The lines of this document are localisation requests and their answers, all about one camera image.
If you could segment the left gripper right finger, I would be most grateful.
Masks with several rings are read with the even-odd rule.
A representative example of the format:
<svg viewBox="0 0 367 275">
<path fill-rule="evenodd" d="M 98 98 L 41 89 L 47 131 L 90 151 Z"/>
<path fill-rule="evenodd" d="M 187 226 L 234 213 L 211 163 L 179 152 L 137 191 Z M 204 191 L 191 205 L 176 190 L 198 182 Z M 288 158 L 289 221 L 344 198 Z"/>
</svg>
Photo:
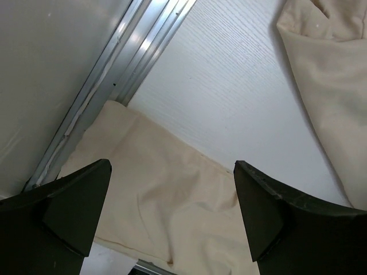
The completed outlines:
<svg viewBox="0 0 367 275">
<path fill-rule="evenodd" d="M 234 178 L 261 274 L 366 273 L 366 211 L 306 194 L 243 160 Z"/>
</svg>

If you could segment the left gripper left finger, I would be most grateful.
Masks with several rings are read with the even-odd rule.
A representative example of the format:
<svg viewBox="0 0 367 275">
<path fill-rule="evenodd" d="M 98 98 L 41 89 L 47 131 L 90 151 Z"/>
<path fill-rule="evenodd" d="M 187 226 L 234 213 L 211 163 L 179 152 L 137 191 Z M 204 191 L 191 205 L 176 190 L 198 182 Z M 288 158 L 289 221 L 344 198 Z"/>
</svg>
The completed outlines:
<svg viewBox="0 0 367 275">
<path fill-rule="evenodd" d="M 1 200 L 1 274 L 79 274 L 110 177 L 110 161 L 100 159 Z"/>
</svg>

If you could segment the beige trousers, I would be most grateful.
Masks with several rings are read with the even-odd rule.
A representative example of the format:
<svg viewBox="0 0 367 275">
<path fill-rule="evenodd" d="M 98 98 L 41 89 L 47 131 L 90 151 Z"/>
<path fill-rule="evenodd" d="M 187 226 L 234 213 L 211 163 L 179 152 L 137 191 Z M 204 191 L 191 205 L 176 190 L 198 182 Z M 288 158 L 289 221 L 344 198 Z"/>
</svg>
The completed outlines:
<svg viewBox="0 0 367 275">
<path fill-rule="evenodd" d="M 175 274 L 261 274 L 234 169 L 366 211 L 366 2 L 198 1 L 61 175 L 112 175 L 96 242 Z"/>
</svg>

